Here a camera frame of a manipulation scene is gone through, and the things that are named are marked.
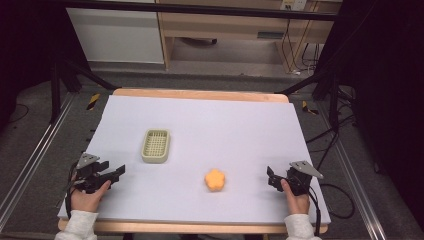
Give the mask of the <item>dark curtain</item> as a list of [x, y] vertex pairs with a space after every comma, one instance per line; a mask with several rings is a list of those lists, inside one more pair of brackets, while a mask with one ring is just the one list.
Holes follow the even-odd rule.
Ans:
[[19, 93], [50, 79], [56, 57], [89, 68], [67, 10], [40, 0], [0, 0], [0, 131]]
[[342, 0], [316, 71], [355, 89], [375, 156], [424, 231], [424, 0]]

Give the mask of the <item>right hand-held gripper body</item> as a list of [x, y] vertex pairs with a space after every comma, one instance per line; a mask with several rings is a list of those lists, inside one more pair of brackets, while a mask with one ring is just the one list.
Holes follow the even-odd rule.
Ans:
[[290, 163], [285, 180], [289, 184], [295, 196], [304, 195], [309, 192], [313, 177], [323, 179], [324, 176], [307, 161]]

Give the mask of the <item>person's left hand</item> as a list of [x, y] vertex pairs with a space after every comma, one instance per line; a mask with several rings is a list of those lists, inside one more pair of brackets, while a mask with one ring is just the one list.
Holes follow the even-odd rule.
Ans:
[[71, 209], [78, 211], [85, 211], [95, 213], [98, 209], [102, 197], [109, 190], [111, 181], [107, 180], [96, 192], [85, 193], [76, 189], [71, 188]]

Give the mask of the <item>beige plastic soap dish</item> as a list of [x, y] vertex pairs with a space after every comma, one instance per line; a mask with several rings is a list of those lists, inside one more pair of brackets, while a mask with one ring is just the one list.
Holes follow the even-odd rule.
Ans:
[[170, 133], [167, 129], [149, 129], [145, 133], [141, 156], [144, 162], [162, 164], [168, 159]]

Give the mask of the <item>orange flower-shaped soap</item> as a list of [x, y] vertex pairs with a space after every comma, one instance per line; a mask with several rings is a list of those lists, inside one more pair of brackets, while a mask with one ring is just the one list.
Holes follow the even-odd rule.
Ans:
[[205, 184], [209, 191], [221, 191], [225, 186], [225, 174], [218, 169], [212, 169], [205, 175]]

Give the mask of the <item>aluminium floor rail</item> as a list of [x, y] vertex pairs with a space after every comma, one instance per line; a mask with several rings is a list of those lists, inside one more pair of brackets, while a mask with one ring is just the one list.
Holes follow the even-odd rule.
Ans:
[[353, 202], [355, 208], [347, 220], [334, 217], [333, 230], [340, 226], [342, 230], [349, 230], [353, 239], [356, 239], [360, 232], [366, 231], [367, 240], [387, 240], [371, 200], [372, 186], [377, 183], [373, 161], [356, 127], [355, 117], [349, 109], [344, 109], [340, 115], [338, 132], [330, 132], [329, 135], [330, 139], [335, 140], [320, 166], [325, 174], [324, 182], [346, 191], [347, 202]]
[[23, 192], [27, 188], [41, 160], [53, 142], [72, 106], [75, 96], [75, 93], [66, 94], [64, 101], [59, 105], [59, 113], [57, 117], [44, 131], [42, 137], [26, 161], [23, 169], [15, 179], [11, 189], [5, 196], [4, 200], [0, 203], [0, 233], [5, 228], [10, 216], [21, 199]]

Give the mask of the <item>white cabinet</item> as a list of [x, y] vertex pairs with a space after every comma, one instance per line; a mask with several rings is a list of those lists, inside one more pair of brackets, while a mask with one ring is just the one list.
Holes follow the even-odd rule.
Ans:
[[155, 12], [68, 8], [90, 62], [163, 64]]

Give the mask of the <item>black metal stand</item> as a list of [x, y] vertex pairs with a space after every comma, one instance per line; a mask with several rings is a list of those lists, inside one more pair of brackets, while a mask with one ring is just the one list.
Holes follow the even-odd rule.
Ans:
[[315, 89], [313, 90], [312, 97], [314, 100], [323, 100], [324, 97], [330, 95], [330, 107], [329, 107], [329, 123], [332, 129], [338, 131], [338, 111], [337, 111], [337, 99], [339, 81], [338, 76], [335, 72], [329, 70], [323, 70], [318, 73], [314, 73], [312, 76], [294, 84], [293, 86], [278, 91], [278, 94], [290, 95], [297, 90], [306, 87], [312, 83], [316, 83]]
[[61, 113], [61, 91], [60, 86], [64, 85], [68, 92], [77, 93], [82, 89], [82, 85], [77, 78], [78, 75], [86, 77], [88, 80], [100, 85], [107, 90], [116, 90], [115, 86], [106, 80], [95, 75], [90, 69], [86, 69], [71, 60], [64, 58], [54, 60], [51, 66], [51, 119], [54, 123]]

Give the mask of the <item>black horizontal metal bar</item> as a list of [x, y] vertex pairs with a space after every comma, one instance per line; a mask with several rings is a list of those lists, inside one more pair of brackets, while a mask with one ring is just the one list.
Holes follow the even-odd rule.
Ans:
[[316, 13], [316, 12], [304, 12], [304, 11], [269, 10], [269, 9], [253, 9], [253, 8], [238, 8], [238, 7], [156, 4], [156, 3], [137, 3], [137, 2], [99, 1], [99, 0], [47, 0], [47, 1], [52, 2], [54, 4], [61, 5], [63, 7], [81, 8], [81, 9], [160, 12], [160, 13], [178, 13], [178, 14], [202, 14], [202, 15], [317, 20], [317, 21], [336, 21], [339, 19], [339, 15], [337, 13]]

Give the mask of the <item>wooden desk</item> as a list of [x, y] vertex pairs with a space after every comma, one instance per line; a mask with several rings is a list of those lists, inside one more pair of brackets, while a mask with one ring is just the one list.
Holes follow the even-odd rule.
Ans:
[[[343, 0], [155, 0], [159, 4], [203, 5], [269, 10], [338, 13]], [[300, 68], [307, 44], [324, 44], [331, 21], [160, 13], [158, 15], [165, 61], [172, 56], [175, 38], [266, 40], [277, 46], [285, 71]]]

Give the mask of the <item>person's right hand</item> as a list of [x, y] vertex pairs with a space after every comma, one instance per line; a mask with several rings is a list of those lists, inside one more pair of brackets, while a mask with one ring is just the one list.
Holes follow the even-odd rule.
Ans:
[[310, 200], [308, 195], [295, 196], [286, 180], [281, 181], [281, 186], [286, 194], [290, 214], [308, 214]]

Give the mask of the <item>yellow black striped tape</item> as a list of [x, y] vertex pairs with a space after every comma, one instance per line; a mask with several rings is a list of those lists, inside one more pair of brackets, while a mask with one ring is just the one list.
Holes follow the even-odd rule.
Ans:
[[302, 101], [302, 111], [313, 115], [319, 115], [318, 110], [310, 109], [306, 101]]
[[89, 104], [87, 105], [87, 110], [92, 110], [100, 97], [99, 93], [93, 94], [90, 98]]

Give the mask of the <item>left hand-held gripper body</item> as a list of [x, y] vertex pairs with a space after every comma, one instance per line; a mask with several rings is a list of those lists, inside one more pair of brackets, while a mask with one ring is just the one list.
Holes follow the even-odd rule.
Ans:
[[101, 183], [101, 174], [104, 170], [98, 170], [100, 162], [98, 156], [83, 153], [76, 165], [76, 176], [73, 180], [73, 187], [86, 193], [96, 192], [104, 183]]

